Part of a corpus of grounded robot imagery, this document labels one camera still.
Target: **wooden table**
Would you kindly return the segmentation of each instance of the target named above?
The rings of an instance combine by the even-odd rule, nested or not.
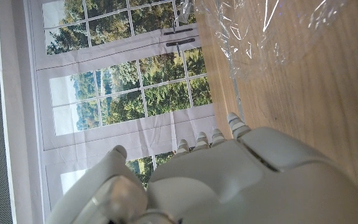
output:
[[[255,6],[265,2],[249,1]],[[219,26],[208,26],[202,14],[196,18],[217,124],[230,137],[226,115],[239,110],[230,66],[214,36]],[[348,1],[301,58],[236,80],[251,128],[268,126],[306,142],[336,161],[358,185],[358,1]]]

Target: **plastic wrap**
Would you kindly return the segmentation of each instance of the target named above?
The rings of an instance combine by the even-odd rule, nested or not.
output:
[[[219,40],[231,77],[247,80],[301,58],[346,2],[198,0],[195,11]]]
[[[193,0],[181,0],[178,8],[178,21],[187,23],[190,14],[193,13],[193,8]]]

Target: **window mullion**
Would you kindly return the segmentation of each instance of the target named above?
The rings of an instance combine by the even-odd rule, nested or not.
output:
[[[173,7],[173,15],[175,16],[175,23],[177,24],[177,27],[179,27],[178,10],[175,0],[172,0],[172,7]]]
[[[186,64],[186,57],[185,57],[185,51],[184,50],[181,51],[181,56],[182,56],[182,59],[183,59],[183,67],[185,68],[186,85],[187,85],[187,92],[189,94],[190,108],[192,108],[192,107],[194,107],[194,105],[193,105],[193,97],[191,96],[189,74],[187,72],[187,64]]]
[[[153,168],[155,170],[155,168],[157,168],[157,163],[155,162],[155,155],[152,154],[152,162],[153,162]]]
[[[82,0],[82,4],[83,4],[83,6],[84,6],[85,26],[86,26],[86,35],[88,36],[88,46],[89,46],[89,47],[92,47],[90,24],[89,24],[89,22],[88,22],[88,10],[86,9],[86,2],[85,2],[85,0]]]
[[[131,27],[131,35],[135,36],[134,25],[132,23],[132,13],[131,13],[130,5],[129,5],[129,0],[126,0],[126,1],[127,1],[127,8],[128,8],[129,26]]]
[[[93,71],[93,80],[94,80],[94,90],[96,92],[96,102],[98,104],[98,114],[99,114],[99,127],[102,126],[102,111],[101,111],[101,105],[100,105],[100,100],[99,100],[99,90],[98,90],[98,82],[96,79],[96,72]]]
[[[147,117],[149,117],[149,114],[147,113],[146,96],[144,95],[144,87],[143,87],[142,74],[141,74],[141,72],[140,72],[140,63],[139,63],[139,60],[136,60],[136,67],[137,67],[137,74],[138,74],[138,76],[139,76],[140,91],[141,91],[141,93],[142,93],[144,117],[147,118]]]

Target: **tree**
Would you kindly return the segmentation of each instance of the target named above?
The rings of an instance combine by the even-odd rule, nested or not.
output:
[[[99,113],[96,100],[78,103],[76,110],[78,114],[76,126],[79,131],[99,127]]]
[[[161,164],[168,162],[172,158],[173,155],[174,155],[173,152],[166,152],[163,154],[156,155],[155,156],[156,165],[159,166]]]
[[[183,60],[177,53],[168,53],[139,60],[143,86],[185,77]]]
[[[127,161],[126,166],[140,179],[143,186],[147,188],[154,170],[151,156]]]
[[[107,95],[140,88],[136,61],[124,62],[96,71],[99,94]]]
[[[145,90],[149,116],[190,107],[186,82],[171,83]]]
[[[170,3],[132,10],[131,14],[135,35],[172,28],[172,20],[175,18]]]
[[[100,16],[127,7],[123,0],[85,0],[88,18]]]
[[[107,97],[102,101],[101,107],[104,125],[144,118],[140,91]]]
[[[48,55],[89,47],[85,23],[61,27],[56,29],[56,32],[46,32],[53,39],[53,42],[47,44]]]
[[[191,96],[194,106],[207,105],[212,103],[211,91],[206,77],[190,80]]]
[[[120,40],[131,36],[128,12],[89,21],[92,46]]]
[[[187,72],[189,76],[206,73],[204,56],[201,47],[185,51]]]

